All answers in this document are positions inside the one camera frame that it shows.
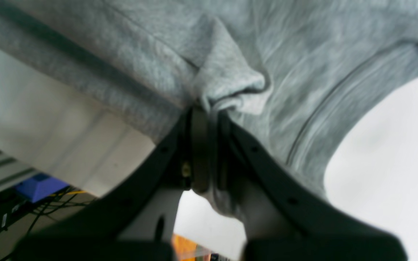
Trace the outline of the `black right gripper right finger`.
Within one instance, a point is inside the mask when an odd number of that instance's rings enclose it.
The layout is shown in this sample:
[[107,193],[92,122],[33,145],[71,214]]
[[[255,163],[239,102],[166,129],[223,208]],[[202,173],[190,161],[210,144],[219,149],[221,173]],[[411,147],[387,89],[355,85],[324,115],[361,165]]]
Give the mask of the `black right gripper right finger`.
[[246,261],[408,260],[396,236],[310,192],[227,111],[216,130],[217,199],[244,224]]

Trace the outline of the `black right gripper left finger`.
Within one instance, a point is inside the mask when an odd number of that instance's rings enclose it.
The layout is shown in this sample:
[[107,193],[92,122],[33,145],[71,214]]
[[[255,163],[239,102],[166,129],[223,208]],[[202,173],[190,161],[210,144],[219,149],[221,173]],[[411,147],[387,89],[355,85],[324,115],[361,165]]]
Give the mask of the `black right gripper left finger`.
[[12,260],[178,260],[172,235],[179,200],[194,180],[191,132],[206,124],[204,110],[187,109],[125,181],[83,210],[20,240]]

